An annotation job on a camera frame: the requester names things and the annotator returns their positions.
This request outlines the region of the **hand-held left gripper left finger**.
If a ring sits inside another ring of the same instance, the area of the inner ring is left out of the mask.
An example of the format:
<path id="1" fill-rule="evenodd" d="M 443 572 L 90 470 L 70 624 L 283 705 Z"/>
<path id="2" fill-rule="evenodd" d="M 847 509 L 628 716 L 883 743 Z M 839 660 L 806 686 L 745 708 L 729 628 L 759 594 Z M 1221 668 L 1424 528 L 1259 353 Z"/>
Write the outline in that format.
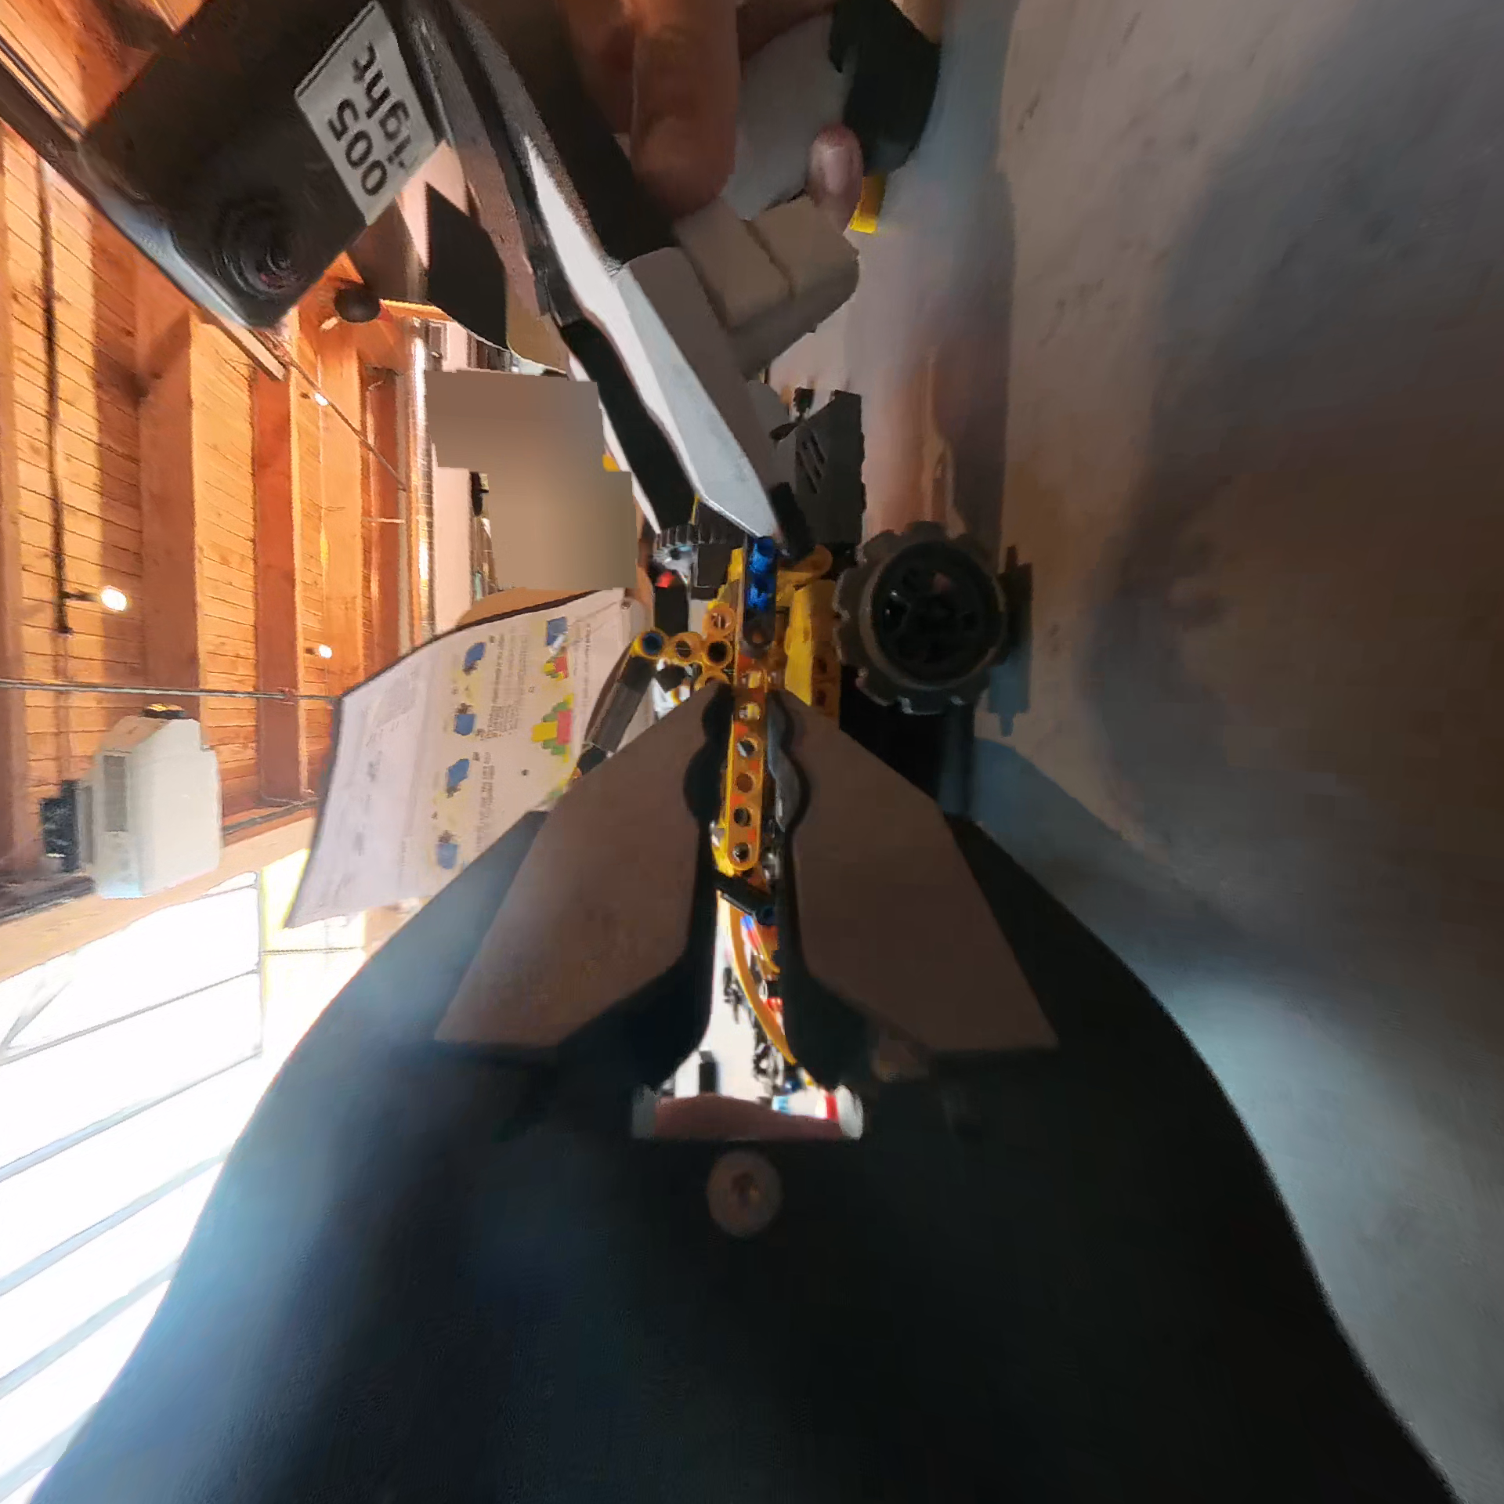
<path id="1" fill-rule="evenodd" d="M 720 691 L 704 688 L 541 820 L 437 1042 L 499 1061 L 668 1081 L 711 994 Z"/>

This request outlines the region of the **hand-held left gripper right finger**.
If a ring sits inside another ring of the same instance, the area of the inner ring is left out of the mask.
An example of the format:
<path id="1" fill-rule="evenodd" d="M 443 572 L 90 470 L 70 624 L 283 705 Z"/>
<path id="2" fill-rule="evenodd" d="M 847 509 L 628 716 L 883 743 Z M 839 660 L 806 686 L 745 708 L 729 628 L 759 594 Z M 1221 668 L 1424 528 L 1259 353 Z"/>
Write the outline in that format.
<path id="1" fill-rule="evenodd" d="M 783 1028 L 820 1084 L 1052 1051 L 1055 1031 L 941 807 L 797 697 L 776 895 Z"/>

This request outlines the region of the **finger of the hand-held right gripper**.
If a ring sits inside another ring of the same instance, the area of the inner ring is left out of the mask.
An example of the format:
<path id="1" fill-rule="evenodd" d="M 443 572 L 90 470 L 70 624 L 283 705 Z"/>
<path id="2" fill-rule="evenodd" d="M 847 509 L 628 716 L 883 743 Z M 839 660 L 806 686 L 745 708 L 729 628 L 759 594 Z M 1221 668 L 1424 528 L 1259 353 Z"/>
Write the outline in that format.
<path id="1" fill-rule="evenodd" d="M 773 444 L 689 256 L 667 232 L 659 248 L 612 257 L 545 143 L 526 138 L 523 151 L 573 307 L 606 337 L 692 491 L 742 531 L 780 539 Z"/>

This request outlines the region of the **yellow toy brick vehicle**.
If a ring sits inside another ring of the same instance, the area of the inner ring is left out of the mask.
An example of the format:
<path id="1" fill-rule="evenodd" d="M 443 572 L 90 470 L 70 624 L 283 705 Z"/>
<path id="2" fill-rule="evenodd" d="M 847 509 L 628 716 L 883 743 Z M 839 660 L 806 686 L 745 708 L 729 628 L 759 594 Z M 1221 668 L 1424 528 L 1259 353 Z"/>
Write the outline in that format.
<path id="1" fill-rule="evenodd" d="M 776 694 L 834 722 L 938 806 L 941 755 L 1008 649 L 1005 589 L 986 552 L 935 520 L 861 538 L 863 412 L 834 389 L 814 406 L 797 389 L 772 436 L 792 464 L 792 498 L 811 547 L 778 560 L 767 538 L 734 534 L 698 505 L 653 549 L 659 574 L 703 605 L 697 628 L 656 619 L 626 650 L 581 763 L 617 751 L 628 708 L 661 682 L 728 696 L 715 735 L 720 788 L 709 821 L 717 948 L 728 998 L 750 1011 L 783 1077 L 809 1075 L 781 1011 L 778 895 L 791 788 L 778 790 Z"/>

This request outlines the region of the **person's right hand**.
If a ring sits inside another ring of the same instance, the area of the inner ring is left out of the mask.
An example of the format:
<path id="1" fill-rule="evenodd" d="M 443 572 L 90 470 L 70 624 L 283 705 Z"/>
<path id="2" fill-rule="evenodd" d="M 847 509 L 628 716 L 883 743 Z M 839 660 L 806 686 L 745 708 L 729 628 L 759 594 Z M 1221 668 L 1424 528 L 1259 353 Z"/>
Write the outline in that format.
<path id="1" fill-rule="evenodd" d="M 828 61 L 834 3 L 562 2 L 582 83 L 670 220 L 806 195 L 838 232 L 866 176 Z"/>

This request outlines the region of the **printed instruction sheet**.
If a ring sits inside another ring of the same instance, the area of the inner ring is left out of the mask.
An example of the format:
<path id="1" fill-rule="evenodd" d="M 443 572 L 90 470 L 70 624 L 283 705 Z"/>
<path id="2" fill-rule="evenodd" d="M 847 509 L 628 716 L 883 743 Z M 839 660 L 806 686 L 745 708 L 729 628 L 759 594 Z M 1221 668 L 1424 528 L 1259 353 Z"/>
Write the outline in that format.
<path id="1" fill-rule="evenodd" d="M 289 929 L 437 896 L 573 777 L 646 625 L 621 589 L 458 627 L 341 696 Z"/>

